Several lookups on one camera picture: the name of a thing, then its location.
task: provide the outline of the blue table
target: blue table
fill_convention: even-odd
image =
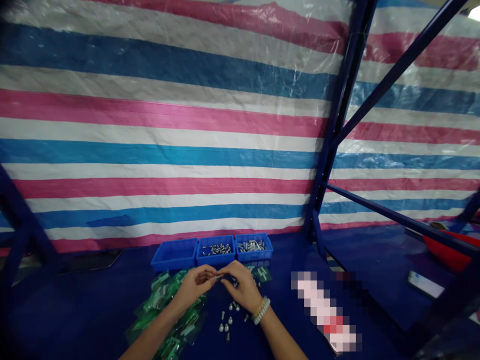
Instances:
[[[273,281],[261,292],[271,298],[278,317],[310,359],[335,359],[329,344],[312,324],[291,290],[291,271],[315,271],[343,315],[362,333],[362,351],[344,353],[345,359],[401,359],[367,311],[321,260],[300,233],[271,236]],[[117,359],[127,348],[124,331],[133,323],[134,309],[150,294],[154,276],[150,268],[156,246],[126,249],[109,269],[55,276],[9,314],[14,345],[26,359]],[[209,293],[207,318],[195,345],[187,346],[181,360],[271,359],[267,341],[258,326],[244,322],[245,311],[232,312],[230,342],[219,332],[221,312],[229,314],[230,295],[221,284]]]
[[[408,283],[409,272],[444,288],[454,279],[425,243],[406,234],[401,225],[327,230],[322,236],[332,257],[345,270],[356,273],[363,288],[403,330],[419,320],[433,302]],[[473,344],[475,337],[480,337],[480,326],[461,321],[442,338],[442,349],[462,348],[470,341]]]

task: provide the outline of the hand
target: hand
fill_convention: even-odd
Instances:
[[[225,285],[227,291],[237,303],[244,307],[250,313],[253,313],[262,303],[262,295],[260,295],[257,284],[245,266],[237,260],[231,262],[226,267],[218,271],[219,275],[230,274],[238,280],[238,287],[235,288],[232,283],[226,279],[222,279],[221,283]]]
[[[204,293],[212,288],[217,279],[217,270],[210,265],[202,265],[186,273],[171,304],[186,311]]]

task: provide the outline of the pearl bracelet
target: pearl bracelet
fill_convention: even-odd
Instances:
[[[259,310],[255,311],[255,314],[257,314],[256,316],[252,316],[252,320],[253,320],[253,323],[255,325],[258,325],[260,323],[260,320],[262,320],[262,318],[264,317],[265,315],[265,312],[267,311],[267,309],[269,308],[270,306],[270,299],[268,297],[264,297],[263,298],[263,301],[261,302],[261,305],[260,305],[260,308]]]
[[[256,308],[255,312],[253,312],[253,313],[251,314],[252,320],[255,319],[255,318],[260,314],[260,312],[261,312],[262,309],[264,308],[265,303],[267,302],[267,299],[268,299],[268,297],[266,297],[266,296],[263,297],[263,299],[261,300],[260,305]]]

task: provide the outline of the striped tarp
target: striped tarp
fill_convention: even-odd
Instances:
[[[380,6],[352,110],[432,13]],[[297,231],[353,7],[14,6],[0,34],[0,162],[61,252]],[[448,46],[433,44],[341,144],[335,184],[417,219],[460,212],[480,177],[474,25],[449,27]],[[383,221],[325,201],[325,228]]]
[[[380,1],[349,119],[437,9]],[[480,185],[480,22],[455,16],[340,144],[331,183],[420,221],[460,214]],[[394,223],[333,192],[322,229]]]

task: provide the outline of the person's left hand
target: person's left hand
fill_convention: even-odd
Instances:
[[[202,265],[187,272],[171,302],[180,310],[186,311],[204,293],[212,288],[217,279],[217,270],[210,265]]]

